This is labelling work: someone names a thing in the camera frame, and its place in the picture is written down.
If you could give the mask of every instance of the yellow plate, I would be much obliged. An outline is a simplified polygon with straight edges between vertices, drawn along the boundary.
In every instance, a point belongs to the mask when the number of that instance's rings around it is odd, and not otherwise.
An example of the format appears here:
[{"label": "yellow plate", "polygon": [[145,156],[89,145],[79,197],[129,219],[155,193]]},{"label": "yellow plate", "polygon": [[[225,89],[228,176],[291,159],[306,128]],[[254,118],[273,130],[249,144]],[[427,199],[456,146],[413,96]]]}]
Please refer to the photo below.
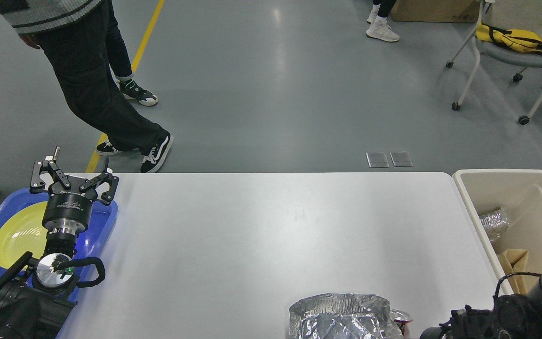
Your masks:
[{"label": "yellow plate", "polygon": [[41,226],[47,202],[32,204],[13,215],[0,229],[0,266],[8,269],[24,252],[41,258],[47,230]]}]

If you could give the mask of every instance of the gray chair seat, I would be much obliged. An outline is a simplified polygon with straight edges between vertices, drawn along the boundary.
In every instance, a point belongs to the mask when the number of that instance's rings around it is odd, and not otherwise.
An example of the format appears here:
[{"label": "gray chair seat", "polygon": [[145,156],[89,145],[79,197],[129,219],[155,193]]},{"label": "gray chair seat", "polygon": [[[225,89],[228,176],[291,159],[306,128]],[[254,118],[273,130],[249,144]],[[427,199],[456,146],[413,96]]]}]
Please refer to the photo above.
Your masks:
[{"label": "gray chair seat", "polygon": [[542,55],[516,52],[513,49],[503,48],[492,42],[476,40],[478,49],[495,60],[510,65],[542,68]]}]

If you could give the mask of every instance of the striped sweater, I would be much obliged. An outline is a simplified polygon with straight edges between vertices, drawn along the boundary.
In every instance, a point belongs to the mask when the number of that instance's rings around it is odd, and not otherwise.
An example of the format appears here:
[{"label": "striped sweater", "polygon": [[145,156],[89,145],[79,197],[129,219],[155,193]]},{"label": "striped sweater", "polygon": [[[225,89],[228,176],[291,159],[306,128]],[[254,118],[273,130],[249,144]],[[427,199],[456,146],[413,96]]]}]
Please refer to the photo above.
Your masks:
[{"label": "striped sweater", "polygon": [[102,0],[0,0],[0,14],[18,34],[32,34],[71,24]]}]

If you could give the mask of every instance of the person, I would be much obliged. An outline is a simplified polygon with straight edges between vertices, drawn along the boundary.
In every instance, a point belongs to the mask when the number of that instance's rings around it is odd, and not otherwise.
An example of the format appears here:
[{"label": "person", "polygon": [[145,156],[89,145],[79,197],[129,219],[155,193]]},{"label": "person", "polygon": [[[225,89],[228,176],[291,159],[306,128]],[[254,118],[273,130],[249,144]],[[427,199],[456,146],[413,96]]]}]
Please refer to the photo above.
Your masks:
[{"label": "person", "polygon": [[71,111],[108,140],[96,147],[111,156],[139,150],[140,171],[162,167],[174,137],[127,102],[110,72],[107,0],[0,0],[0,14],[26,45],[43,49]]},{"label": "person", "polygon": [[118,21],[114,17],[112,0],[108,1],[108,32],[106,34],[106,52],[108,62],[114,72],[114,76],[119,80],[119,88],[125,99],[136,99],[144,106],[153,106],[158,103],[158,97],[141,88],[133,79],[134,73],[131,69],[131,61],[127,53],[127,46],[123,40],[118,28]]},{"label": "person", "polygon": [[367,18],[369,28],[365,32],[367,37],[387,42],[395,42],[400,36],[392,31],[387,19],[396,0],[374,0],[374,6]]}]

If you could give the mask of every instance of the black cable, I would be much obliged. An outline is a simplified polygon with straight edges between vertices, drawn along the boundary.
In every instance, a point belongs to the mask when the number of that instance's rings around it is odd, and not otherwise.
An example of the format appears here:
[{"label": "black cable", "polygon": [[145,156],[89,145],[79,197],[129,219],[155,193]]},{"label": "black cable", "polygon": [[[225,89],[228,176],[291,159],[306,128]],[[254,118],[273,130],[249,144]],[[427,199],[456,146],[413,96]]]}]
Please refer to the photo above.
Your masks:
[{"label": "black cable", "polygon": [[541,277],[542,274],[538,273],[531,273],[531,272],[514,272],[511,274],[508,274],[501,279],[499,279],[499,282],[497,283],[497,289],[495,290],[495,294],[493,295],[493,298],[497,298],[499,296],[499,288],[501,288],[501,284],[505,281],[505,279],[508,279],[509,277],[513,277],[514,275],[531,275],[533,277]]}]

